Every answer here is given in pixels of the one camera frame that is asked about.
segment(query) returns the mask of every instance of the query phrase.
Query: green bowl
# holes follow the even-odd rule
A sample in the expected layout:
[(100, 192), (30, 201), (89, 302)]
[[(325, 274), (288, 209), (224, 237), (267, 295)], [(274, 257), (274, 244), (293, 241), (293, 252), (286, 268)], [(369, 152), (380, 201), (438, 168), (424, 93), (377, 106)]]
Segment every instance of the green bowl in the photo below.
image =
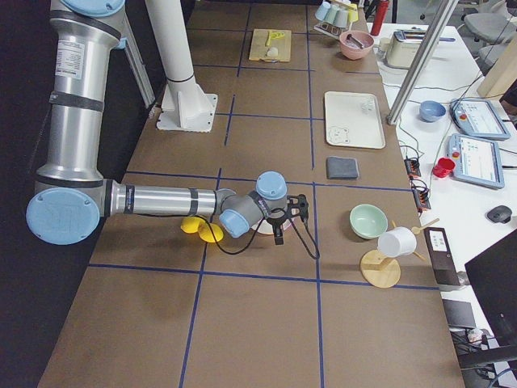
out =
[(350, 225), (362, 238), (377, 238), (388, 229), (388, 218), (376, 206), (361, 204), (350, 212)]

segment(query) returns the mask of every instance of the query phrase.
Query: white tray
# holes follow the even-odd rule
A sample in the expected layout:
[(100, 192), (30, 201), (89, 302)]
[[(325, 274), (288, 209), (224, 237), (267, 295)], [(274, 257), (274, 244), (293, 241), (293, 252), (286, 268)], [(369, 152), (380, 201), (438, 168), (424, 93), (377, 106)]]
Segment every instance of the white tray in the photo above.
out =
[(385, 134), (375, 95), (327, 91), (326, 140), (333, 146), (384, 148)]

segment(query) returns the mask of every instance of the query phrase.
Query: blue joint cap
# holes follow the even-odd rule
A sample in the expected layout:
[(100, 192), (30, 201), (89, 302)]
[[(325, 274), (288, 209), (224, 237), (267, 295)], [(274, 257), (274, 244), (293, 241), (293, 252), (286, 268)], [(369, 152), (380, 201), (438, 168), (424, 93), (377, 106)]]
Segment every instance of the blue joint cap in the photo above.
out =
[(128, 44), (128, 38), (126, 38), (126, 37), (120, 38), (119, 45), (116, 46), (114, 48), (114, 50), (125, 50), (127, 44)]
[(276, 171), (266, 171), (257, 179), (255, 190), (267, 200), (279, 200), (288, 194), (284, 177)]
[(26, 214), (29, 229), (43, 241), (57, 245), (78, 243), (99, 224), (97, 204), (73, 188), (49, 188), (32, 197)]
[(239, 212), (233, 209), (226, 209), (219, 216), (219, 221), (221, 221), (221, 224), (223, 224), (224, 228), (233, 238), (239, 238), (250, 230), (248, 221)]
[(122, 9), (125, 0), (61, 0), (70, 10), (90, 18), (106, 18)]

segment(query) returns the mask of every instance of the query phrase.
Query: white label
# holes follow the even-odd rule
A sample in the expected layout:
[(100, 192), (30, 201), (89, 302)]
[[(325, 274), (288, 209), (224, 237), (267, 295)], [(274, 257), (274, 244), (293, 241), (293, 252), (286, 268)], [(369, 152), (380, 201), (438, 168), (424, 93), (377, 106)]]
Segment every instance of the white label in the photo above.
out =
[(81, 79), (84, 47), (82, 43), (68, 40), (57, 42), (56, 75)]
[(431, 237), (431, 245), (433, 251), (447, 252), (447, 245), (445, 244), (445, 238), (442, 232), (436, 230), (429, 230), (429, 237)]

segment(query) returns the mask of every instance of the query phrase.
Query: white table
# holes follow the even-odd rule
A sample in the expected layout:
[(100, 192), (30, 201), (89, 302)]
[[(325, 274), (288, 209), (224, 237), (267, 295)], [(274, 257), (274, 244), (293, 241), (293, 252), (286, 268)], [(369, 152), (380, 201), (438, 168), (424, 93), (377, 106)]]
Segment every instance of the white table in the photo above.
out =
[[(410, 29), (412, 27), (427, 28), (427, 26), (413, 26), (407, 24), (383, 24), (376, 44), (383, 37), (391, 37), (397, 29)], [(456, 38), (455, 42), (440, 42), (429, 60), (426, 69), (422, 72), (410, 100), (422, 102), (433, 99), (441, 103), (448, 103), (452, 99), (463, 95), (467, 87), (481, 75), (476, 62), (465, 46), (463, 40), (454, 27), (447, 26), (443, 30), (443, 37)], [(380, 63), (380, 74), (385, 84), (385, 91), (389, 104), (393, 104), (398, 87), (404, 80), (407, 70), (392, 69), (386, 64)], [(464, 97), (478, 97), (476, 90), (482, 77), (469, 88)], [(419, 89), (421, 87), (442, 87), (457, 91), (443, 91), (438, 89)], [(501, 117), (507, 119), (500, 103), (495, 100), (494, 105)], [(501, 141), (504, 149), (517, 151), (517, 132), (510, 123), (507, 124), (511, 131), (511, 139)], [(464, 265), (486, 248), (492, 246), (498, 240), (517, 229), (517, 217), (513, 217), (507, 224), (494, 224), (486, 218), (486, 213), (497, 205), (506, 205), (517, 212), (517, 170), (505, 170), (505, 188), (493, 190), (470, 183), (464, 183), (452, 178), (438, 179), (431, 174), (431, 169), (437, 158), (446, 154), (449, 135), (458, 133), (458, 129), (451, 124), (448, 115), (435, 123), (425, 123), (418, 117), (418, 103), (408, 102), (401, 114), (401, 122), (397, 126), (397, 136), (400, 141), (408, 146), (416, 148), (416, 142), (402, 130), (411, 133), (418, 139), (418, 148), (425, 153), (420, 158), (422, 180), (431, 186), (431, 207), (421, 216), (422, 225), (439, 218), (435, 226), (446, 230), (451, 246), (452, 256), (457, 271), (464, 271)], [(517, 165), (517, 155), (502, 152), (502, 164)], [(414, 156), (408, 150), (408, 156)], [(480, 328), (490, 329), (481, 311), (481, 307), (472, 291), (467, 287), (457, 291), (442, 293), (444, 299), (470, 302), (473, 308), (476, 324)]]

